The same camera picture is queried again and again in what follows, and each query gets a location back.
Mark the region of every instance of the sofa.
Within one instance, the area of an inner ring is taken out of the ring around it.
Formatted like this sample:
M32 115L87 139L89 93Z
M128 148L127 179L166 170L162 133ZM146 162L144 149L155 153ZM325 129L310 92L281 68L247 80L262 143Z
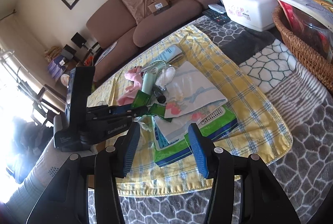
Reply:
M157 0L108 0L88 20L86 26L102 49L112 51L96 64L98 82L142 48L167 32L199 16L208 4L219 0L169 0L171 7L153 15L148 6Z

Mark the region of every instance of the white tissue box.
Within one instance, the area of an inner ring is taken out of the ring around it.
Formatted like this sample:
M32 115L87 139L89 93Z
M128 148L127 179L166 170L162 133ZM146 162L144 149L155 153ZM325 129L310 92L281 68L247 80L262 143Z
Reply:
M228 17L244 27L265 31L274 27L272 13L277 0L222 0Z

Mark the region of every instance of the green packaging bag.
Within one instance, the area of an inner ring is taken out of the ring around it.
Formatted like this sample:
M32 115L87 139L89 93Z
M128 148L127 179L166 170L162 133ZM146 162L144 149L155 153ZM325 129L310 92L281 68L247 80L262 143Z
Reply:
M225 105L217 108L198 127L203 136L217 141L238 126L237 118ZM176 162L192 154L186 140L188 134L180 140L168 143L153 120L154 161L159 167Z

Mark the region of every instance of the cardboard box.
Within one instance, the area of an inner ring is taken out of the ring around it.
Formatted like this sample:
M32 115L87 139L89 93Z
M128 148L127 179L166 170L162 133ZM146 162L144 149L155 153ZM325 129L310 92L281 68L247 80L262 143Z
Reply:
M148 8L154 15L157 15L170 8L170 1L169 0L156 0L154 3L149 5Z

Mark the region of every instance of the black speaker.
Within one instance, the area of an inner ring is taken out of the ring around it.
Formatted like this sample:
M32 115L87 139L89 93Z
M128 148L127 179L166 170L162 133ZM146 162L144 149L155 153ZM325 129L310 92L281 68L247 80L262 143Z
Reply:
M74 55L76 53L76 50L69 45L65 45L63 50L61 51L61 55L64 56L68 61L73 59Z
M78 47L82 48L84 44L87 42L85 38L83 38L78 32L71 39L74 44Z

